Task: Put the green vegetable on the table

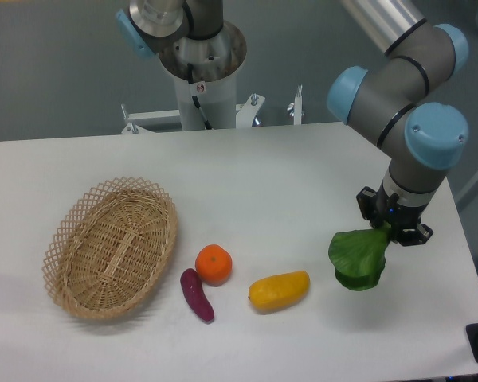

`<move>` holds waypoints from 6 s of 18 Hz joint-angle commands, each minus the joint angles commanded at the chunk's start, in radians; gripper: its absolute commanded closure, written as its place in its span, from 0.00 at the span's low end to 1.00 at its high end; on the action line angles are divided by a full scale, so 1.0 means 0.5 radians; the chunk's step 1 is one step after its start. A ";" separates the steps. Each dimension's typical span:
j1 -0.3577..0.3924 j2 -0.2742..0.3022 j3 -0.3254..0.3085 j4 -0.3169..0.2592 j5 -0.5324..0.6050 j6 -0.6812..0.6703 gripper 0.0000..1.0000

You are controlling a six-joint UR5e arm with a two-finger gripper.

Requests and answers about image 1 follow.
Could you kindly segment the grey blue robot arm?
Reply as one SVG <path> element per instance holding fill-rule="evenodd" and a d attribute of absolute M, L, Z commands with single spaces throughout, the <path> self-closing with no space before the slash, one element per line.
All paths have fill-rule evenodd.
<path fill-rule="evenodd" d="M 468 59 L 457 28 L 431 25 L 410 1 L 345 1 L 343 7 L 387 57 L 377 72 L 343 71 L 327 94 L 339 121 L 390 157 L 378 189 L 357 195 L 362 217 L 404 246 L 428 241 L 421 214 L 460 160 L 468 123 L 454 107 L 426 96 Z M 124 39 L 140 57 L 158 56 L 172 77 L 186 131 L 250 128 L 263 99 L 236 105 L 244 64 L 241 31 L 223 18 L 220 1 L 131 1 L 116 13 Z"/>

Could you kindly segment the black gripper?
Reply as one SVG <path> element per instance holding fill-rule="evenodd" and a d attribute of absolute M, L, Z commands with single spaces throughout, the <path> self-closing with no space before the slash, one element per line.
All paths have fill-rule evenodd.
<path fill-rule="evenodd" d="M 389 225 L 390 240 L 400 245 L 424 245 L 432 237 L 433 230 L 421 224 L 421 206 L 402 204 L 397 193 L 388 195 L 384 189 L 375 191 L 365 186 L 356 195 L 362 218 L 372 228 Z"/>

